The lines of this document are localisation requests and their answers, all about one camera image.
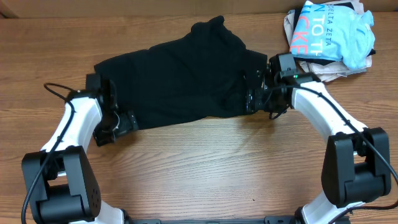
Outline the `black t-shirt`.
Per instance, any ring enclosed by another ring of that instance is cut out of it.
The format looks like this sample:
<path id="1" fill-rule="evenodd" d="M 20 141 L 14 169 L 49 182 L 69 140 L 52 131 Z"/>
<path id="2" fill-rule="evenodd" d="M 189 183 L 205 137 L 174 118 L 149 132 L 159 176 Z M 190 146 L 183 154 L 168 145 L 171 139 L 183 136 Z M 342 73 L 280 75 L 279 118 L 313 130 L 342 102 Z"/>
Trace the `black t-shirt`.
<path id="1" fill-rule="evenodd" d="M 118 106 L 140 129 L 246 111 L 246 92 L 260 87 L 267 55 L 249 50 L 224 17 L 194 24 L 181 39 L 109 58 L 94 66 L 116 86 Z"/>

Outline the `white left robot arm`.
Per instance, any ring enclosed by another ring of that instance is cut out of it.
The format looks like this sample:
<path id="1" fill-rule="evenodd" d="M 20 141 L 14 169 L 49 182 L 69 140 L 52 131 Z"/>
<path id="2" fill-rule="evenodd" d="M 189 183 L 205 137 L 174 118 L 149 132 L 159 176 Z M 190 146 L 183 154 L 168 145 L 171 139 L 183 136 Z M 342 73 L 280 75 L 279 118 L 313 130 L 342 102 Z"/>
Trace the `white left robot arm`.
<path id="1" fill-rule="evenodd" d="M 139 129 L 133 111 L 121 111 L 116 84 L 99 74 L 86 76 L 83 90 L 70 88 L 65 111 L 50 140 L 21 162 L 27 194 L 21 209 L 26 223 L 30 210 L 36 223 L 132 223 L 128 213 L 101 198 L 87 158 L 90 140 L 98 146 Z"/>

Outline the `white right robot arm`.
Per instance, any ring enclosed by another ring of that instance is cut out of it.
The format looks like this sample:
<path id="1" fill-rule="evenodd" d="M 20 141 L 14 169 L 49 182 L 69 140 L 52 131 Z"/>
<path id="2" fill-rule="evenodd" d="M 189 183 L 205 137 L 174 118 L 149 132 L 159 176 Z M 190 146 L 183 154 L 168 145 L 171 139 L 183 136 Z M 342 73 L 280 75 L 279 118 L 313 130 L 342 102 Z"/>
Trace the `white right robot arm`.
<path id="1" fill-rule="evenodd" d="M 248 113 L 263 110 L 276 119 L 289 108 L 297 110 L 326 142 L 322 192 L 293 215 L 266 216 L 265 223 L 349 223 L 348 214 L 355 210 L 397 207 L 370 204 L 388 195 L 391 181 L 397 179 L 385 130 L 368 128 L 353 118 L 317 75 L 297 69 L 292 54 L 277 54 L 244 77 Z"/>

